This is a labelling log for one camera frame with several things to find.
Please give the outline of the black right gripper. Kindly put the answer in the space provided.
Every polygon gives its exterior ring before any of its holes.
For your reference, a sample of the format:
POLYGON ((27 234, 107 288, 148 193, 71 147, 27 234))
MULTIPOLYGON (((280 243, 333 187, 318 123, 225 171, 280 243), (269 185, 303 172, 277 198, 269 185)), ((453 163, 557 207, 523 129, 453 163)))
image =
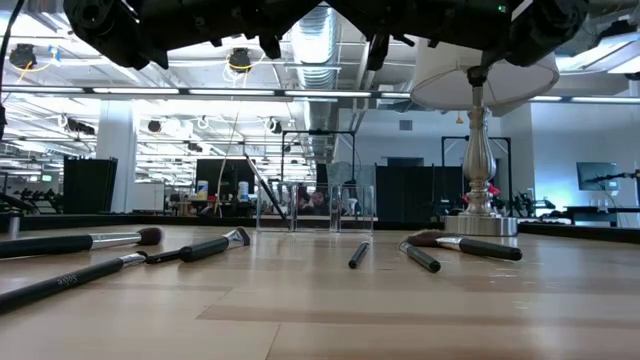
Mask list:
POLYGON ((508 30, 507 0, 325 0, 363 35, 373 35, 368 67, 379 69, 394 39, 413 47, 441 43, 475 50, 497 46, 508 30))

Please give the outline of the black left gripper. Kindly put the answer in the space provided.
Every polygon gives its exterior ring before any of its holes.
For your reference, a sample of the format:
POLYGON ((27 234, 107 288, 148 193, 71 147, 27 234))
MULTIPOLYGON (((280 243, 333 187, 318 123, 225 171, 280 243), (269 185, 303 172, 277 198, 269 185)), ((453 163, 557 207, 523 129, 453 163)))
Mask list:
MULTIPOLYGON (((279 31, 285 33, 322 0, 286 0, 279 31)), ((170 50, 226 37, 257 37, 266 56, 281 56, 273 6, 278 0, 149 0, 149 60, 169 66, 170 50)))

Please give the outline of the thin black makeup brush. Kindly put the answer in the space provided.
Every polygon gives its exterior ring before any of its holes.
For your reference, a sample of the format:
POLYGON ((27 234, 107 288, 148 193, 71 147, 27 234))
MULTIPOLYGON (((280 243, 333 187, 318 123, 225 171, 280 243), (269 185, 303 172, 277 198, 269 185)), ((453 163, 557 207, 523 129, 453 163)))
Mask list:
POLYGON ((359 244, 358 248, 353 253, 348 262, 348 266, 350 269, 356 269, 359 266, 363 258, 366 256, 370 246, 371 243, 369 241, 363 241, 359 244))
POLYGON ((154 255, 149 255, 146 258, 145 263, 155 265, 155 264, 177 260, 179 257, 180 257, 180 250, 172 250, 172 251, 162 252, 154 255))
POLYGON ((268 185, 268 183, 260 175, 260 172, 259 172, 258 168, 256 167, 255 163, 249 157, 248 154, 244 154, 244 157, 245 157, 246 162, 248 163, 249 167, 251 168, 251 171, 253 172, 253 174, 255 175, 256 179, 258 180, 262 190, 266 193, 267 197, 269 198, 269 200, 271 201, 272 205, 274 206, 274 208, 275 208, 277 214, 279 215, 279 217, 281 218, 282 222, 284 223, 284 225, 286 226, 287 229, 291 229, 290 223, 287 220, 287 216, 282 211, 282 208, 279 205, 279 201, 276 199, 274 193, 271 191, 271 188, 268 185))
POLYGON ((441 269, 441 264, 438 260, 407 241, 399 244, 399 250, 430 273, 438 273, 441 269))

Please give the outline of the flat-head black makeup brush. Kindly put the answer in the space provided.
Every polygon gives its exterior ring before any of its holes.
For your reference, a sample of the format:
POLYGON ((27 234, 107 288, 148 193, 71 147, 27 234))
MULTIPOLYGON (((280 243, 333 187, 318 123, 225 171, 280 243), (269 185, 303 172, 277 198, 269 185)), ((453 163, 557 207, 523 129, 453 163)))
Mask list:
POLYGON ((243 227, 238 227, 219 238, 182 247, 178 258, 183 262, 195 262, 236 247, 251 245, 251 237, 243 227))

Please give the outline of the large brown-bristle powder brush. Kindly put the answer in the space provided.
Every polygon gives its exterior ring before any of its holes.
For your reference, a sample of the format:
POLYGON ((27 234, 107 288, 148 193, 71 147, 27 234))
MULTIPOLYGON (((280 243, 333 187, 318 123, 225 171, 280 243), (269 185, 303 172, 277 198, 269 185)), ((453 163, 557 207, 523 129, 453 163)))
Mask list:
POLYGON ((520 261, 522 251, 495 243, 480 241, 462 235, 435 230, 423 230, 409 235, 406 241, 417 247, 444 248, 481 257, 491 257, 510 261, 520 261))

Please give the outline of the dark-bristle powder brush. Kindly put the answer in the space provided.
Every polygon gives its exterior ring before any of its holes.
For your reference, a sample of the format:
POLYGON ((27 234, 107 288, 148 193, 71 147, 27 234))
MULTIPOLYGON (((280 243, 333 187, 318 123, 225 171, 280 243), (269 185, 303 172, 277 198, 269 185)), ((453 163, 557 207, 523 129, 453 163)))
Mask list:
POLYGON ((124 245, 154 246, 163 239, 160 228, 131 233, 91 233, 0 242, 0 259, 84 252, 124 245))

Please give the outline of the long black printed-handle brush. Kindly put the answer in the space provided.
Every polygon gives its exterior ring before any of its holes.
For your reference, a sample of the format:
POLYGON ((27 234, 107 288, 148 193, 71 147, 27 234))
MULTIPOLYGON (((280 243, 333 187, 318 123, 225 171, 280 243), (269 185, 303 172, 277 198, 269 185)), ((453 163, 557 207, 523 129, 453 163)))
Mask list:
POLYGON ((142 264, 147 257, 145 252, 139 251, 2 293, 0 315, 119 272, 126 267, 142 264))

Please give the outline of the black ceiling device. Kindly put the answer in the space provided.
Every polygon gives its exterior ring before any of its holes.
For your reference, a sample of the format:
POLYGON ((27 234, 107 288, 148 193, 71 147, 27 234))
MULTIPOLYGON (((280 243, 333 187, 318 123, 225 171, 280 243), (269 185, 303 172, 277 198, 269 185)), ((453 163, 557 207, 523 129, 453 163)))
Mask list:
POLYGON ((19 69, 31 69, 37 64, 37 58, 34 54, 34 45, 27 43, 17 44, 10 52, 9 62, 19 69))
POLYGON ((234 48, 228 58, 229 68, 237 73, 248 72, 251 67, 251 59, 247 48, 234 48))

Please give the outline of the black monitor screens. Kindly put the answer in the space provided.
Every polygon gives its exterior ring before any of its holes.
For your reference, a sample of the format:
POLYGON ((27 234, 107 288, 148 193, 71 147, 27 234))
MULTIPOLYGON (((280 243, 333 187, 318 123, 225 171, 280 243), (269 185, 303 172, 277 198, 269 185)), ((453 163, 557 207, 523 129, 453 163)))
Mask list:
POLYGON ((249 199, 255 192, 255 175, 246 159, 198 159, 196 162, 196 182, 209 182, 208 199, 216 196, 222 201, 238 200, 238 182, 249 183, 249 199))

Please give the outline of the black partition panel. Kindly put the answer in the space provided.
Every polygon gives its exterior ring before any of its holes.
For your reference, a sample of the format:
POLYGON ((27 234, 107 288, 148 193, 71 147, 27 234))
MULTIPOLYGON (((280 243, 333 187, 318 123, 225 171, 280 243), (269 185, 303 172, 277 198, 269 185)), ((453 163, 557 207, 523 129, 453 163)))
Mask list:
POLYGON ((383 222, 438 220, 462 208, 469 190, 461 166, 379 166, 375 175, 376 215, 383 222))

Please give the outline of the person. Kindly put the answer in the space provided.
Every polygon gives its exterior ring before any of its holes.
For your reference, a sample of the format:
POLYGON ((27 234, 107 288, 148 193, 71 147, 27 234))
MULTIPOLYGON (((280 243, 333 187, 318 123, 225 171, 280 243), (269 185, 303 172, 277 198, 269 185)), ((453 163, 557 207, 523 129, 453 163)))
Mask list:
POLYGON ((325 196, 320 191, 309 194, 305 189, 298 191, 298 214, 299 215, 328 215, 329 207, 325 196))

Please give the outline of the silver table lamp white shade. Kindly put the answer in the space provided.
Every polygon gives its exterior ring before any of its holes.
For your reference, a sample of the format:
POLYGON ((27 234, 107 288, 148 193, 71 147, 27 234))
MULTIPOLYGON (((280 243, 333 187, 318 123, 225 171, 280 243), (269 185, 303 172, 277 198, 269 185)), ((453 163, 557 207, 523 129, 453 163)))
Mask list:
POLYGON ((410 99, 425 108, 466 111, 469 140, 463 174, 469 181, 468 205, 457 216, 447 216, 445 230, 467 236, 515 237, 517 220, 492 207, 490 181, 496 163, 490 148, 487 118, 496 106, 514 105, 542 95, 559 80, 555 56, 550 53, 530 66, 505 60, 491 63, 481 50, 444 42, 417 45, 410 99))

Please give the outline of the clear acrylic brush organizer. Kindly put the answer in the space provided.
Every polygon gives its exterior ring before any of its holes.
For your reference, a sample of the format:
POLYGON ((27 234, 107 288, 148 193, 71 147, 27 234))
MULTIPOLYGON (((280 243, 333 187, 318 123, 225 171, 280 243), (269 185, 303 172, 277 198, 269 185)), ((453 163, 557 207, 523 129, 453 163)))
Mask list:
POLYGON ((370 233, 377 221, 375 188, 349 183, 287 182, 269 185, 291 229, 287 229, 262 190, 255 203, 256 227, 260 231, 370 233), (299 215, 298 191, 320 191, 329 207, 328 215, 299 215))

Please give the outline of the black cabinet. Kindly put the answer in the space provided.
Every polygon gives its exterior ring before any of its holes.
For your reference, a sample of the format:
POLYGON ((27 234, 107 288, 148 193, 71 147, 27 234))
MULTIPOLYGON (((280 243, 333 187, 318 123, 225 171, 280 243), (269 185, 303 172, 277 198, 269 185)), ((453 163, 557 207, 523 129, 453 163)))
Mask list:
POLYGON ((101 214, 111 211, 118 160, 65 157, 63 212, 101 214))

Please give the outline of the black desk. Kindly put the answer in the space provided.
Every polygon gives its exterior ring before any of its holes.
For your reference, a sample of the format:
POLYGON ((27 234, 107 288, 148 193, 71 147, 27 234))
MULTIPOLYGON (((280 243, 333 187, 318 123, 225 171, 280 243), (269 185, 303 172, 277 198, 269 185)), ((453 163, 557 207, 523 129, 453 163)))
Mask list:
POLYGON ((611 227, 617 227, 621 214, 640 215, 640 207, 595 207, 595 206, 569 206, 564 215, 572 225, 577 222, 608 223, 611 227))

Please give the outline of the silver ventilation duct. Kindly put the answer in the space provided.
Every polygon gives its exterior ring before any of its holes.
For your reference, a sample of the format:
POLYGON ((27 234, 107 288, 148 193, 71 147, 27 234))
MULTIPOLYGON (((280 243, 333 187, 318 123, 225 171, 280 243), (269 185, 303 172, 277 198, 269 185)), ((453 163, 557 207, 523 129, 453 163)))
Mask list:
MULTIPOLYGON (((338 19, 334 9, 321 3, 302 17, 290 31, 294 63, 299 87, 303 90, 326 91, 337 86, 338 19)), ((336 131, 336 102, 307 101, 304 104, 307 130, 336 131)))

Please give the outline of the black metal frame stand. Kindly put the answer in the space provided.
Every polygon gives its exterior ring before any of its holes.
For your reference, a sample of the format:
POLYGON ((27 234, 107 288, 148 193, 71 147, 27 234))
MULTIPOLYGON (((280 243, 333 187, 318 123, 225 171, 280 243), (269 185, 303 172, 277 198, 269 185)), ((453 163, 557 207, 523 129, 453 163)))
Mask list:
POLYGON ((351 179, 349 184, 355 186, 357 184, 357 180, 356 180, 356 174, 355 174, 355 170, 356 170, 356 152, 357 152, 357 147, 356 147, 356 132, 355 131, 341 131, 341 130, 323 130, 320 128, 317 129, 311 129, 311 130, 283 130, 283 132, 281 133, 281 153, 280 153, 280 172, 279 172, 279 176, 280 176, 280 180, 284 180, 284 166, 285 166, 285 162, 284 162, 284 157, 285 157, 285 140, 286 140, 286 136, 288 134, 295 134, 300 135, 300 134, 305 134, 305 135, 312 135, 312 136, 329 136, 329 135, 348 135, 351 137, 351 142, 347 142, 347 145, 351 146, 351 151, 352 151, 352 164, 351 164, 351 179))
MULTIPOLYGON (((446 154, 454 148, 459 142, 468 142, 469 136, 442 136, 440 140, 440 160, 441 160, 441 185, 442 185, 442 200, 448 199, 449 194, 445 190, 447 182, 446 175, 446 154)), ((493 178, 489 181, 489 192, 492 194, 492 205, 501 213, 506 215, 514 214, 514 193, 513 193, 513 173, 512 173, 512 143, 510 137, 490 137, 489 142, 492 146, 497 147, 506 156, 506 184, 498 187, 495 186, 495 181, 499 180, 493 178)))

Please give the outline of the wall-mounted monitor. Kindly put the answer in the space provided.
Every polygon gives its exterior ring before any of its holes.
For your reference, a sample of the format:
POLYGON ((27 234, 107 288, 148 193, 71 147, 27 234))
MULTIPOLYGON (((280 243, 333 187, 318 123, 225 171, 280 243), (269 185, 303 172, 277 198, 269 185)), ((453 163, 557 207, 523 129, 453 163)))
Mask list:
POLYGON ((577 162, 576 170, 580 191, 619 190, 619 181, 613 179, 618 174, 614 162, 577 162))

